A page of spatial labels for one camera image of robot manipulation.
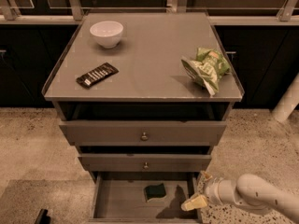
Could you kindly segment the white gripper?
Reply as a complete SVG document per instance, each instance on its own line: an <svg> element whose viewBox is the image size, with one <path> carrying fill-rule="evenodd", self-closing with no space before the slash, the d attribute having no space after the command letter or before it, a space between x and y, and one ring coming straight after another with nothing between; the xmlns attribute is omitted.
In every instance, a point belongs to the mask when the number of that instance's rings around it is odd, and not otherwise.
<svg viewBox="0 0 299 224"><path fill-rule="evenodd" d="M205 179L206 183L204 185L204 194L199 193L193 194L191 198L186 200L182 205L181 209L183 211L191 211L194 209L201 209L207 206L207 201L210 203L221 203L221 198L219 194L219 185L221 179L218 177L213 177L206 171L201 171L201 176Z"/></svg>

